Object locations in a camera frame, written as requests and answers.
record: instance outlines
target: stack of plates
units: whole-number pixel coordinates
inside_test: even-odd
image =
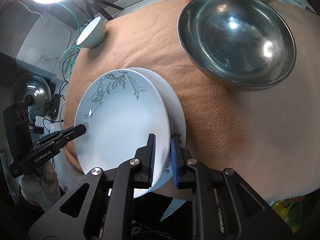
[[[85,174],[95,167],[118,167],[147,144],[150,133],[156,135],[152,187],[135,189],[134,197],[171,178],[171,135],[178,135],[181,147],[186,143],[186,122],[177,95],[165,79],[144,68],[118,69],[99,77],[78,106],[75,125],[81,123],[87,132],[74,143]]]

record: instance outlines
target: pot lid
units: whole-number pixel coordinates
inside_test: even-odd
[[[44,106],[50,100],[51,92],[47,82],[36,74],[22,76],[12,88],[11,104],[13,102],[27,103],[28,111],[33,120],[37,115],[42,117],[47,115],[48,109]]]

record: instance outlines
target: black device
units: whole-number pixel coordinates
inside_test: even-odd
[[[85,6],[87,8],[87,11],[89,13],[89,16],[90,16],[90,19],[93,20],[94,19],[94,14],[92,12],[92,8],[94,8],[98,13],[100,13],[103,17],[105,17],[108,21],[111,21],[113,20],[113,17],[108,14],[106,12],[105,9],[103,9],[98,3],[101,3],[101,4],[104,4],[104,5],[107,5],[107,6],[110,6],[110,7],[113,7],[115,9],[118,9],[118,10],[124,10],[124,8],[120,7],[120,6],[117,6],[113,3],[110,3],[108,1],[105,1],[105,0],[83,0],[84,3],[85,3]]]
[[[29,238],[131,239],[133,190],[151,185],[146,183],[143,170],[148,170],[153,154],[152,138],[153,135],[149,135],[147,146],[138,149],[133,159],[118,168],[108,171],[94,168],[86,174],[33,224]],[[179,146],[175,135],[171,140],[171,155],[176,186],[193,190],[193,240],[286,240],[292,237],[290,227],[233,169],[209,169],[192,159],[190,152]],[[219,198],[223,233],[214,189]]]
[[[32,142],[29,113],[26,103],[13,103],[3,110],[4,128],[13,161],[9,170],[14,178],[36,173],[48,160],[55,157],[69,141],[85,134],[83,124],[56,131]]]

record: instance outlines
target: white glove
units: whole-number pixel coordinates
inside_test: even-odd
[[[50,162],[43,166],[43,175],[23,175],[19,181],[23,197],[46,212],[61,197],[57,173]]]

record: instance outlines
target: tripod leg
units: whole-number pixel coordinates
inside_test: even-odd
[[[108,14],[100,5],[97,3],[92,3],[91,6],[97,10],[103,17],[105,17],[108,21],[113,20],[113,17]]]
[[[92,9],[91,9],[90,4],[86,3],[86,4],[85,4],[85,7],[87,8],[87,11],[88,11],[88,13],[89,13],[90,19],[93,20],[93,19],[94,19],[94,14],[93,14],[93,11],[92,11]]]
[[[122,8],[120,6],[117,6],[117,5],[115,5],[115,4],[111,3],[111,2],[105,1],[105,0],[94,0],[94,1],[97,2],[97,3],[104,4],[104,5],[108,5],[110,7],[116,8],[116,9],[121,10],[121,11],[124,10],[124,8]]]

